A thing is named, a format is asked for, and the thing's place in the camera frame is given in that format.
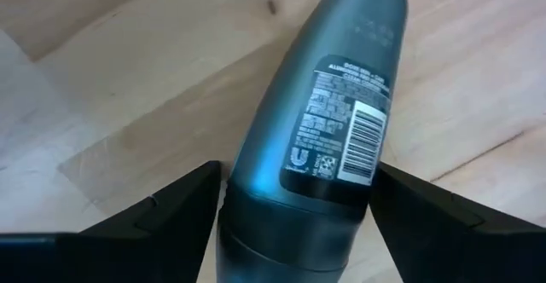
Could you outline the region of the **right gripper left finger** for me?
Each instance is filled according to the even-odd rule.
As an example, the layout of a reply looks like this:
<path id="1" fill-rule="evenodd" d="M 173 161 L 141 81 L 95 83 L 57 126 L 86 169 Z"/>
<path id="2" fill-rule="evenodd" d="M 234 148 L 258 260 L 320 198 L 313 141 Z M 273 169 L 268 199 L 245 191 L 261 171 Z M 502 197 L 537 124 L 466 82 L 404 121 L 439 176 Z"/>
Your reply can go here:
<path id="1" fill-rule="evenodd" d="M 57 242 L 59 282 L 194 282 L 217 213 L 208 161 L 133 206 Z"/>

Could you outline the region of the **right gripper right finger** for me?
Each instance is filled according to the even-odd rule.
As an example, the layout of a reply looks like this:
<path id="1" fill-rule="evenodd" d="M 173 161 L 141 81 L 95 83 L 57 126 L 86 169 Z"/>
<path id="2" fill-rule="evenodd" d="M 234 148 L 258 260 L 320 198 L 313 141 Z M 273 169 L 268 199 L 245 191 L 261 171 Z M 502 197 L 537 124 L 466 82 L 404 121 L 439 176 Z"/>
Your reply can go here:
<path id="1" fill-rule="evenodd" d="M 544 282 L 544 228 L 379 165 L 370 208 L 405 282 Z"/>

